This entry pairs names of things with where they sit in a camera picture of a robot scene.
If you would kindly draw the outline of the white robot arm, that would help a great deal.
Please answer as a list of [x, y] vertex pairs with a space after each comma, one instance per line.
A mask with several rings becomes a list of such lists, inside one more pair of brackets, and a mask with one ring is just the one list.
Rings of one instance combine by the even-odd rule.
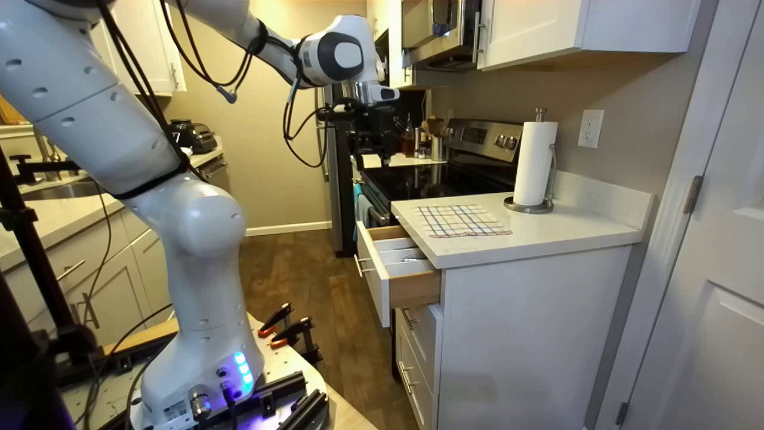
[[238, 277], [244, 210], [103, 63], [101, 16], [95, 0], [0, 0], [0, 94], [159, 237], [180, 332], [146, 368], [128, 419], [189, 430], [246, 401], [262, 370]]

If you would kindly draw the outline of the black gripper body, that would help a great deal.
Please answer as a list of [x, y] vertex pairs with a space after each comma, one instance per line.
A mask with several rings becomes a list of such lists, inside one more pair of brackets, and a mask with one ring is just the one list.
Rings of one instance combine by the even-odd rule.
[[348, 137], [353, 155], [374, 153], [379, 159], [388, 159], [404, 137], [399, 103], [361, 104], [341, 98], [336, 103], [324, 103], [317, 110], [317, 119], [336, 123]]

